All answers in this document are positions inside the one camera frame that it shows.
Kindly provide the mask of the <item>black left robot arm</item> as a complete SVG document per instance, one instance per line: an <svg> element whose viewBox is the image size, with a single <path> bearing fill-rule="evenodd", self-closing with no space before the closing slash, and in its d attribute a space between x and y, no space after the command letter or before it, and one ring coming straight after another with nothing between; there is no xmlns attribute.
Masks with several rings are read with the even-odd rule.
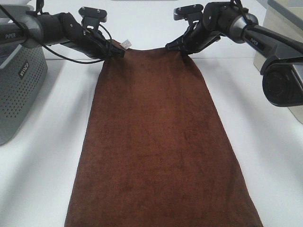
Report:
<svg viewBox="0 0 303 227"><path fill-rule="evenodd" d="M124 56L124 50L99 31L107 20L105 10L81 7L82 21L78 23L71 13L51 15L42 10L43 6L42 0L36 1L36 9L29 5L1 5L0 17L11 20L0 24L1 47L20 44L28 49L48 49L60 44L90 57L93 63Z"/></svg>

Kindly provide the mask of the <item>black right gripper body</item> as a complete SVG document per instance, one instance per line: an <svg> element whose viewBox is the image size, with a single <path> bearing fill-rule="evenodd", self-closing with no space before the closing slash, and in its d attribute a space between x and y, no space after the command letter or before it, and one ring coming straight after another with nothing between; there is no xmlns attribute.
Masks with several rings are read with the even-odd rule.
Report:
<svg viewBox="0 0 303 227"><path fill-rule="evenodd" d="M198 53L221 39L217 24L224 6L224 2L207 3L203 6L203 17L200 21L188 21L189 26L181 39L189 53Z"/></svg>

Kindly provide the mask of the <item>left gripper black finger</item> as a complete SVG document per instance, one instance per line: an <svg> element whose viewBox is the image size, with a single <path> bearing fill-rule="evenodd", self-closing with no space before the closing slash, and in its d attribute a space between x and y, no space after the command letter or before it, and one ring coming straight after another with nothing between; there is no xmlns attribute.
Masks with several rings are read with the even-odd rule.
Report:
<svg viewBox="0 0 303 227"><path fill-rule="evenodd" d="M124 57L125 49L120 45L119 42L117 42L116 40L112 40L109 47L111 57Z"/></svg>

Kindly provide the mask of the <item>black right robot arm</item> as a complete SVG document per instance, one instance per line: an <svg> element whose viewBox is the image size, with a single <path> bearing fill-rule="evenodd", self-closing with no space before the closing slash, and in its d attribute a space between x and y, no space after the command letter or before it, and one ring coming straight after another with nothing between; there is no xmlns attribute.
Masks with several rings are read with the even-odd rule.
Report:
<svg viewBox="0 0 303 227"><path fill-rule="evenodd" d="M267 100L279 107L303 104L303 44L264 28L239 0L209 2L178 7L174 20L186 20L185 33L166 44L182 55L198 53L222 36L238 44L247 43L265 61L260 69Z"/></svg>

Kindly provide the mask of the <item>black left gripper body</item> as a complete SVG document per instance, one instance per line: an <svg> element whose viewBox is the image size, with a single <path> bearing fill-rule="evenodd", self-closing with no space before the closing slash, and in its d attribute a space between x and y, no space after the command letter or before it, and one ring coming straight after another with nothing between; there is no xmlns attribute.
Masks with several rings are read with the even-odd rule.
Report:
<svg viewBox="0 0 303 227"><path fill-rule="evenodd" d="M111 41L102 32L83 28L71 13L60 13L64 37L62 45L79 51L92 59L106 59L111 55Z"/></svg>

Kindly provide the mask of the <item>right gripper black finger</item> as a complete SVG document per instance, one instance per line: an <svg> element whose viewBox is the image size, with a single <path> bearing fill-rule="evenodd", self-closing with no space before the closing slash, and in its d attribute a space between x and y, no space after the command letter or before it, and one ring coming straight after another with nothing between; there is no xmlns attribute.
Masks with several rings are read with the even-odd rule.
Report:
<svg viewBox="0 0 303 227"><path fill-rule="evenodd" d="M177 51L182 55L189 55L188 48L183 44L182 39L176 39L165 45L165 48L168 51Z"/></svg>

